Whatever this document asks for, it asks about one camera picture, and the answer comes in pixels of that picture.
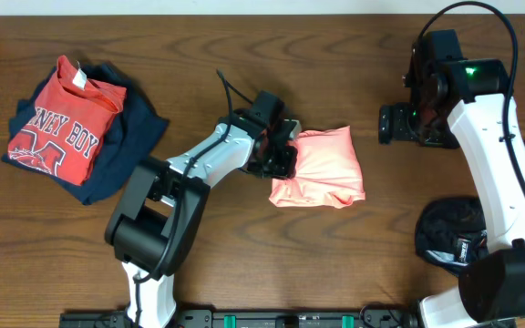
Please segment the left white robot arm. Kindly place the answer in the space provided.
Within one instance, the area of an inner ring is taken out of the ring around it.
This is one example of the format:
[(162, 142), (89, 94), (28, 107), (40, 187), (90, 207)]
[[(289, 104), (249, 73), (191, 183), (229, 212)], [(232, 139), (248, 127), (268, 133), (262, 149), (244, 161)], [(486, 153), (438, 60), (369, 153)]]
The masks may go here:
[(104, 234), (128, 277), (132, 326), (166, 327), (173, 319), (174, 274), (194, 243), (211, 189), (237, 169), (257, 178), (291, 178), (291, 143), (300, 131), (294, 119), (232, 114), (183, 154), (138, 164)]

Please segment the pink t-shirt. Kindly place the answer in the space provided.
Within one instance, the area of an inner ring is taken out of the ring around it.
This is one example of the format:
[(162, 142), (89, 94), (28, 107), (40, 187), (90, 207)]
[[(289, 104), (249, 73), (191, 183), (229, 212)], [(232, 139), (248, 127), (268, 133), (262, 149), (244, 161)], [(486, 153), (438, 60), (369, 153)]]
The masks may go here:
[(365, 199), (349, 126), (306, 130), (291, 145), (297, 150), (294, 176), (273, 180), (269, 201), (274, 206), (342, 209)]

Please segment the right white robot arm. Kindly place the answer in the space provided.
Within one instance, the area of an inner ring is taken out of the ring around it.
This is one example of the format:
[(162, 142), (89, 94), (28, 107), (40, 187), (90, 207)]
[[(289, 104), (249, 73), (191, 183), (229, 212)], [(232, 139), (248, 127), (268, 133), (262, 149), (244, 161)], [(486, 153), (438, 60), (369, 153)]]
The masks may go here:
[(489, 254), (464, 267), (458, 285), (418, 304), (422, 327), (481, 327), (525, 316), (525, 147), (498, 59), (413, 57), (407, 103), (382, 106), (379, 141), (461, 149), (483, 210)]

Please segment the black patterned garment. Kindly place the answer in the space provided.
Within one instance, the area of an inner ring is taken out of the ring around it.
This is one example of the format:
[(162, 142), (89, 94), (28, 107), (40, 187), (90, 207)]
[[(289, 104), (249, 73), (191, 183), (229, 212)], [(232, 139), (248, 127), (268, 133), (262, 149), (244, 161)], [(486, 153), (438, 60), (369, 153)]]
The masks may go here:
[(416, 254), (458, 276), (489, 255), (480, 200), (459, 196), (435, 200), (422, 211), (415, 229)]

